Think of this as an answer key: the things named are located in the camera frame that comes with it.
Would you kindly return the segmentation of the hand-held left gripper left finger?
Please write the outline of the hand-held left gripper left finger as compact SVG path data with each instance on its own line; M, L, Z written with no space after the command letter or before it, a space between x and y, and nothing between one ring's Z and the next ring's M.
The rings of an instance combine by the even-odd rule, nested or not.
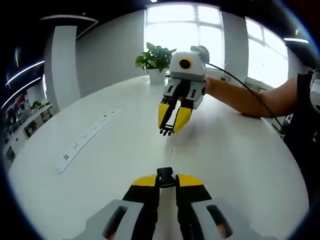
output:
M135 180L122 199L114 199L88 218L76 240L151 240L158 221L160 177Z

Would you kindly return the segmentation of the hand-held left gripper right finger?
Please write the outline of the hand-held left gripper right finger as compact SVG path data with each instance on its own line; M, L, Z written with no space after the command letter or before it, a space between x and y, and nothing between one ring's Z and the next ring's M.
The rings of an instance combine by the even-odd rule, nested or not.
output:
M184 240L225 240L234 233L226 217L197 177L175 176L177 220Z

